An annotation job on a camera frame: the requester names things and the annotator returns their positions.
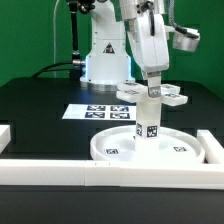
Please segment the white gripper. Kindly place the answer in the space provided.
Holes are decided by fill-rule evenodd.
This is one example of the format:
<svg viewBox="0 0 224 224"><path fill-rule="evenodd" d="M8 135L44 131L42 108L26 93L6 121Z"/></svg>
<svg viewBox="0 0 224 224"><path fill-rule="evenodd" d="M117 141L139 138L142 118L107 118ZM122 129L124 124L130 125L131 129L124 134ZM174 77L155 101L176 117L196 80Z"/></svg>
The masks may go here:
<svg viewBox="0 0 224 224"><path fill-rule="evenodd" d="M169 68L169 53L163 18L154 15L154 25L151 25L147 13L129 21L127 31L133 58L147 78L148 95L151 98L161 96L161 71Z"/></svg>

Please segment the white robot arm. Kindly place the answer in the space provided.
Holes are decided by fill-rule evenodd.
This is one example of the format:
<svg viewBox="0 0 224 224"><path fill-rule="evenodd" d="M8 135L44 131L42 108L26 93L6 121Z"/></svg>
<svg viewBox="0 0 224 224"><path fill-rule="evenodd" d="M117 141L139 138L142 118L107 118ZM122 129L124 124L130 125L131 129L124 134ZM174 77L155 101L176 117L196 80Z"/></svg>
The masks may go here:
<svg viewBox="0 0 224 224"><path fill-rule="evenodd" d="M164 0L97 0L81 85L107 91L120 82L134 82L131 63L136 62L148 95L160 96L161 72L169 67L164 13Z"/></svg>

